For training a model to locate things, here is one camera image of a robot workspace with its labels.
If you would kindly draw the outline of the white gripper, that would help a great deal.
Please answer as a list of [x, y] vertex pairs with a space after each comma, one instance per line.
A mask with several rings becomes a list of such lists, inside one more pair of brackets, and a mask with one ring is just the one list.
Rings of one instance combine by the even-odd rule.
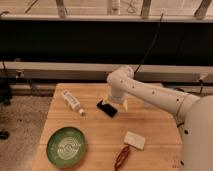
[[103, 98], [101, 101], [102, 105], [108, 103], [108, 100], [112, 103], [122, 104], [122, 110], [128, 111], [128, 101], [125, 98], [125, 92], [119, 88], [115, 88], [113, 86], [110, 87], [110, 91], [108, 97]]

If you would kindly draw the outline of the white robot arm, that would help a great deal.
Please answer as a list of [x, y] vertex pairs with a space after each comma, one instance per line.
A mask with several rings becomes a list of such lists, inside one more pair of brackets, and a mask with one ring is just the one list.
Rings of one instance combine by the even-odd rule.
[[213, 171], [213, 95], [199, 97], [136, 81], [128, 65], [111, 72], [107, 83], [105, 103], [127, 109], [128, 93], [173, 115], [182, 140], [179, 171]]

